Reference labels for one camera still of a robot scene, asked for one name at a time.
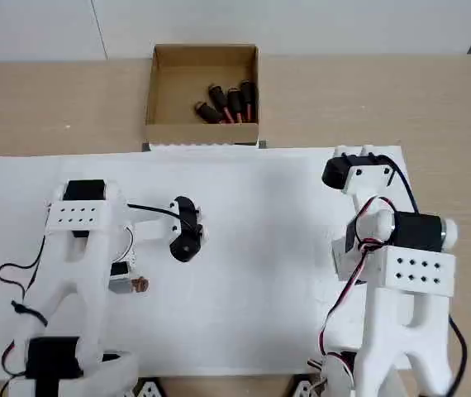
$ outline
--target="small cylindrical object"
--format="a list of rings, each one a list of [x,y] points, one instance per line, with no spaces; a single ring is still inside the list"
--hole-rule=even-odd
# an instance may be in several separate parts
[[[228,99],[226,98],[225,93],[222,92],[222,88],[219,85],[212,84],[208,87],[208,94],[210,95],[210,99],[216,109],[223,113],[228,122],[233,124],[234,118],[230,114],[230,110],[228,109]]]
[[[256,89],[255,84],[249,80],[243,80],[240,83],[241,97],[245,105],[245,118],[248,122],[253,121],[255,112]]]
[[[208,106],[206,102],[195,103],[195,113],[209,124],[221,124],[224,117],[216,109]]]
[[[237,88],[230,88],[226,95],[228,99],[228,109],[230,110],[233,118],[239,124],[243,122],[243,104],[241,103],[241,91]]]

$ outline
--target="robotic arm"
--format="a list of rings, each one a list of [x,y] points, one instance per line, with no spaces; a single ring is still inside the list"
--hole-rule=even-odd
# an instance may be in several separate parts
[[[131,208],[164,213],[174,221],[132,225]],[[199,218],[193,202],[182,196],[163,209],[128,204],[118,187],[104,180],[70,180],[61,186],[50,205],[38,278],[23,302],[13,304],[22,316],[10,348],[11,364],[25,368],[17,374],[25,378],[10,381],[10,396],[113,396],[130,390],[138,380],[136,357],[105,352],[100,341],[107,290],[147,289],[147,280],[136,274],[135,242],[165,240],[173,257],[191,260],[204,242]],[[117,257],[124,231],[131,234],[130,243]],[[81,335],[43,336],[48,320],[70,294],[82,301]]]
[[[384,196],[396,173],[413,212],[398,211]],[[348,280],[337,305],[357,282],[367,283],[367,295],[364,339],[356,354],[324,346],[322,331],[321,377],[326,387],[321,396],[406,395],[404,390],[387,391],[385,383],[401,354],[410,359],[422,393],[445,395],[452,382],[447,339],[456,262],[450,250],[458,238],[455,222],[419,213],[398,166],[385,155],[375,156],[370,146],[360,155],[348,155],[338,147],[322,180],[352,196],[357,212],[346,234],[332,242],[336,272],[340,280]],[[399,321],[401,295],[411,295],[414,301],[408,325]]]

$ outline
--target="white wall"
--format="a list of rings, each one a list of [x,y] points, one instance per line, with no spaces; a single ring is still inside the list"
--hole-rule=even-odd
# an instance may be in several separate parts
[[[471,0],[93,0],[109,58],[155,43],[263,53],[465,53]],[[91,0],[0,0],[0,60],[104,59]]]
[[[110,57],[154,43],[254,42],[264,53],[465,53],[471,0],[94,0]]]
[[[90,0],[0,0],[0,60],[104,60]]]

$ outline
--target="black wire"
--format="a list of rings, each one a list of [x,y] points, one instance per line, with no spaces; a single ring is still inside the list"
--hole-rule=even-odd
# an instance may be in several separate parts
[[[27,290],[34,284],[34,281],[36,281],[37,271],[39,270],[40,257],[43,253],[43,248],[45,247],[45,239],[46,239],[46,237],[43,236],[43,239],[42,239],[41,244],[40,244],[39,252],[37,254],[37,258],[35,258],[35,260],[31,264],[29,264],[29,265],[17,265],[15,263],[5,263],[3,265],[0,265],[0,281],[2,281],[5,284],[11,284],[11,285],[18,286],[21,289],[22,300],[24,300],[24,298],[26,297]],[[18,281],[5,279],[4,277],[1,276],[2,269],[6,268],[6,267],[13,267],[13,268],[16,268],[16,269],[28,270],[28,269],[31,269],[34,266],[36,267],[36,269],[34,270],[33,275],[31,275],[30,282],[28,283],[28,286],[26,288],[21,283],[19,283]]]
[[[17,378],[16,375],[11,376],[10,379],[8,379],[8,380],[6,381],[6,383],[4,383],[4,385],[2,385],[2,388],[1,388],[1,391],[0,391],[0,397],[2,397],[2,396],[4,395],[4,392],[6,391],[7,386],[8,386],[8,385],[10,384],[10,382],[11,382],[12,380],[14,380],[15,378]]]
[[[461,361],[459,362],[458,373],[456,374],[456,377],[454,378],[454,382],[452,383],[452,386],[447,392],[446,397],[452,397],[453,395],[456,394],[456,391],[458,391],[459,384],[461,383],[461,380],[464,377],[465,368],[467,367],[467,355],[468,355],[467,342],[465,341],[463,333],[461,333],[461,331],[459,330],[452,316],[449,316],[449,324],[452,327],[452,330],[454,331],[454,333],[456,334],[459,344],[461,345]]]
[[[401,178],[402,183],[404,184],[405,189],[407,190],[408,198],[410,199],[410,202],[412,203],[414,212],[419,213],[419,208],[417,207],[417,201],[416,201],[416,198],[414,197],[412,189],[410,188],[407,178],[404,176],[404,174],[402,173],[402,170],[399,168],[396,162],[393,161],[391,158],[389,158],[387,155],[378,155],[377,159],[385,160],[390,165],[390,167],[392,167],[392,169],[395,172],[397,172],[397,174]],[[467,342],[465,341],[465,337],[463,333],[461,333],[461,331],[459,330],[452,316],[449,316],[449,324],[452,330],[454,331],[454,333],[456,334],[459,345],[461,346],[461,361],[459,362],[458,372],[456,373],[456,376],[454,377],[454,381],[452,382],[452,385],[450,386],[449,391],[447,392],[445,397],[453,397],[456,394],[456,391],[458,391],[459,384],[461,383],[461,380],[463,379],[464,374],[465,374],[465,369],[467,368],[467,358],[468,358]]]
[[[12,306],[15,309],[17,314],[30,314],[31,316],[37,318],[45,327],[48,327],[48,320],[39,313],[37,310],[28,308],[24,304],[18,304],[15,300],[12,301]]]
[[[157,207],[149,207],[147,205],[138,205],[138,204],[127,204],[127,207],[134,208],[134,209],[143,209],[145,211],[151,211],[153,213],[163,213],[164,215],[169,215],[170,217],[177,218],[180,222],[184,223],[186,227],[191,231],[195,231],[195,228],[188,222],[186,219],[182,218],[180,215],[176,213],[172,213],[167,209],[157,208]]]
[[[397,172],[399,175],[399,178],[401,178],[402,184],[404,184],[404,189],[407,190],[408,197],[410,198],[410,202],[412,203],[412,207],[414,208],[415,213],[419,213],[419,208],[417,207],[417,202],[416,198],[414,197],[412,193],[412,188],[410,187],[410,184],[408,183],[408,180],[406,176],[402,173],[402,170],[399,168],[399,165],[395,161],[393,161],[391,158],[389,158],[387,155],[378,155],[377,160],[385,160],[390,167],[392,167],[392,170]]]

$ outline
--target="cylindrical component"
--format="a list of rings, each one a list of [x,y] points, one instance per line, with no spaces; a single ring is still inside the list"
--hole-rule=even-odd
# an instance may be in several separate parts
[[[445,252],[451,250],[458,241],[458,225],[450,218],[441,219],[441,249]]]
[[[197,115],[210,124],[219,124],[223,121],[223,116],[216,109],[208,106],[206,102],[197,102],[195,104]]]
[[[248,122],[254,120],[254,113],[256,109],[256,87],[255,84],[249,80],[243,80],[240,83],[241,97],[245,105],[245,117]]]
[[[237,88],[230,88],[226,95],[228,99],[228,109],[237,122],[243,122],[243,105],[241,103],[241,91]]]
[[[208,94],[210,95],[213,106],[215,106],[219,112],[223,113],[228,122],[234,123],[234,118],[228,110],[228,99],[225,93],[222,92],[222,88],[219,85],[212,84],[208,87]]]
[[[241,90],[241,96],[243,97],[243,103],[252,104],[255,100],[255,84],[249,80],[243,80],[239,88]]]
[[[217,110],[222,110],[228,106],[226,95],[222,92],[222,88],[219,85],[212,84],[208,87],[208,93],[210,94],[213,106],[215,106]]]

